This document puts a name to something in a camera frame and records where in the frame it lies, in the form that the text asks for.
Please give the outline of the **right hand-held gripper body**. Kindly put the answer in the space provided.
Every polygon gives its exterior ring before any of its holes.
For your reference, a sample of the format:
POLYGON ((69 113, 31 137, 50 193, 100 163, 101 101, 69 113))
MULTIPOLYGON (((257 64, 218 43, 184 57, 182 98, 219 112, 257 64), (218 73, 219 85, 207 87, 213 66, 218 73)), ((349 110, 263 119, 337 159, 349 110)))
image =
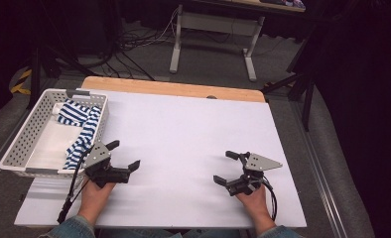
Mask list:
POLYGON ((225 188, 231 196, 245 193, 251 194, 264 181, 264 172, 281 168, 283 165, 266 157, 249 153, 247 160, 236 160, 242 164, 243 175, 233 181, 228 181, 225 188))

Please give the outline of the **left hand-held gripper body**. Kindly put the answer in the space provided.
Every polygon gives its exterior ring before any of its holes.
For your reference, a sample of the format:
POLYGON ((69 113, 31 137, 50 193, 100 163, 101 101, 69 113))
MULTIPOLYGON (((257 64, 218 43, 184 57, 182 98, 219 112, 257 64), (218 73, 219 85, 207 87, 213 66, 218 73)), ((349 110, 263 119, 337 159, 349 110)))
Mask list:
POLYGON ((86 157, 84 172, 99 187, 104 187, 110 182, 127 183, 130 178, 131 173, 128 169, 111 166, 111 151, 102 142, 97 142, 86 157))

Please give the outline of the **blue white striped shirt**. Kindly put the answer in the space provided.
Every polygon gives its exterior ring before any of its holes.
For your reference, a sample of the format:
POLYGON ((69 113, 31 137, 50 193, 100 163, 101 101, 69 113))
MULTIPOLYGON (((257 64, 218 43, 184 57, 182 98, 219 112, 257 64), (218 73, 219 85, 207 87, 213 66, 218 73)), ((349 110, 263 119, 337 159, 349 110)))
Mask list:
POLYGON ((64 170, 75 170, 82 154, 90 148, 101 116, 97 106, 86 107, 67 99, 58 112, 57 121, 61 124, 81 129, 76 140, 66 149, 64 170))

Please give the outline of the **white perforated plastic basket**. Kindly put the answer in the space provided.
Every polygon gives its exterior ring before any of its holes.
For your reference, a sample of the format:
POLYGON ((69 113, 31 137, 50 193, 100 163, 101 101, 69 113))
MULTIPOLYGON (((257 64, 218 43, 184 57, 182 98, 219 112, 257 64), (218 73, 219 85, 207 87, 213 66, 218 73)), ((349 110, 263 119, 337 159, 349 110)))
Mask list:
POLYGON ((107 118, 108 96, 83 90, 45 90, 23 123, 15 139, 0 161, 0 169, 21 177, 68 178, 73 170, 64 170, 66 150, 78 139, 81 127, 57 121, 55 111, 67 99, 80 106, 101 110, 90 145, 100 140, 107 118))

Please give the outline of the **person's right hand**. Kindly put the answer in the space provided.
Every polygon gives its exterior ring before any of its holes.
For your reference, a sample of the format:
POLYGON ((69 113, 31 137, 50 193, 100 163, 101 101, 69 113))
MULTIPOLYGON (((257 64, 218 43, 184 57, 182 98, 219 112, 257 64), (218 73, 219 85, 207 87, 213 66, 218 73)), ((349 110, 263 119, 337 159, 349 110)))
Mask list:
POLYGON ((247 195, 239 193, 237 199, 243 204, 251 218, 269 218, 270 213, 266 204, 265 186, 261 185, 257 190, 247 195))

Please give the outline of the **person's left hand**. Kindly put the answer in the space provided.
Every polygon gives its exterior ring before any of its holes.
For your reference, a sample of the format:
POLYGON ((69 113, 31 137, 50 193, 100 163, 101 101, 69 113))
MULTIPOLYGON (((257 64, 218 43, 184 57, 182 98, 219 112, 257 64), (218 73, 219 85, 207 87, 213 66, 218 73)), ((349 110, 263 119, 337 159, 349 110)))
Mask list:
POLYGON ((104 187, 99 187, 87 179, 83 185, 81 205, 77 214, 94 226, 114 187, 115 183, 112 182, 107 183, 104 187))

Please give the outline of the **black metal stand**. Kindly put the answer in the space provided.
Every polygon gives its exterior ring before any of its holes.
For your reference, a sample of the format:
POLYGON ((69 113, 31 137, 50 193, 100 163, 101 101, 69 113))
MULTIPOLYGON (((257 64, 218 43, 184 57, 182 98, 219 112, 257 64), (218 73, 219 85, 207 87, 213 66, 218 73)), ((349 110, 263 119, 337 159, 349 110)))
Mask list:
POLYGON ((301 122, 305 131, 309 132, 309 119, 315 83, 311 73, 307 69, 299 69, 293 75, 275 83, 267 82, 261 89, 261 92, 266 95, 278 88, 290 86, 291 83, 293 83, 293 86, 287 94, 290 101, 300 101, 301 97, 305 96, 301 122))

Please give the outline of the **black tripod stand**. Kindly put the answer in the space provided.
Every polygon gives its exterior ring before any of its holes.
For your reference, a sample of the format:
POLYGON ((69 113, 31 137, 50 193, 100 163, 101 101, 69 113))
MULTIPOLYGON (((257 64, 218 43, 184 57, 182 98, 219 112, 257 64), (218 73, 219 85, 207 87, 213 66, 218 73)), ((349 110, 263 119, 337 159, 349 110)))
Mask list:
POLYGON ((96 76, 96 73, 81 65, 78 61, 76 61, 73 57, 69 56, 67 53, 64 53, 46 44, 38 44, 33 49, 31 57, 31 95, 29 99, 29 104, 27 106, 28 109, 32 109, 35 106, 42 93, 41 69, 43 69, 45 73, 52 78, 61 75, 60 68, 58 67, 56 59, 63 60, 69 66, 72 66, 74 69, 78 70, 85 76, 96 76))

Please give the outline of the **yellow black hazard tape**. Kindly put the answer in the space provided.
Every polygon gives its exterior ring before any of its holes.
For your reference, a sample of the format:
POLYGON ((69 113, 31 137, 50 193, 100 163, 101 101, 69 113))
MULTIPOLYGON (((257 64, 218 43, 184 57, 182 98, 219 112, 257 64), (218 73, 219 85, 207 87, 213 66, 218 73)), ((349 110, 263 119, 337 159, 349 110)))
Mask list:
POLYGON ((19 79, 16 81, 15 85, 10 89, 12 93, 21 93, 25 95, 30 95, 31 90, 24 88, 23 85, 26 82, 26 79, 32 74, 32 71, 30 69, 25 70, 19 79))

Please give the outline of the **grey-legged wooden desk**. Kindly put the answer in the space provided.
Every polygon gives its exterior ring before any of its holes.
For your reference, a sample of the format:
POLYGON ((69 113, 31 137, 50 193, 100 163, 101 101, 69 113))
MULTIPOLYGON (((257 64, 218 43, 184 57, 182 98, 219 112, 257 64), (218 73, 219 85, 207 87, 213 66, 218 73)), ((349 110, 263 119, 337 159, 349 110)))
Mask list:
MULTIPOLYGON (((288 7, 282 0, 226 0, 242 5, 254 6, 259 9, 282 10, 288 12, 305 12, 306 9, 288 7)), ((250 81, 256 81, 256 73, 252 62, 252 53, 260 36, 260 30, 264 24, 265 18, 258 17, 256 20, 242 20, 230 17, 219 17, 201 13, 186 12, 183 5, 177 8, 177 24, 175 44, 170 64, 170 73, 178 71, 180 52, 181 52, 181 31, 182 28, 201 30, 230 35, 248 36, 251 43, 248 48, 242 49, 248 78, 250 81)))

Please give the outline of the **colourful item on desk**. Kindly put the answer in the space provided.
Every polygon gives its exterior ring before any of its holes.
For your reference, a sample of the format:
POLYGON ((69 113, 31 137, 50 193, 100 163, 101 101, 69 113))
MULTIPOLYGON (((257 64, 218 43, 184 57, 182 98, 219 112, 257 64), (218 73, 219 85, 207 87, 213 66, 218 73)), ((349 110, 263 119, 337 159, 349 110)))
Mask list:
POLYGON ((282 0, 284 4, 288 7, 296 7, 300 9, 306 9, 302 0, 282 0))

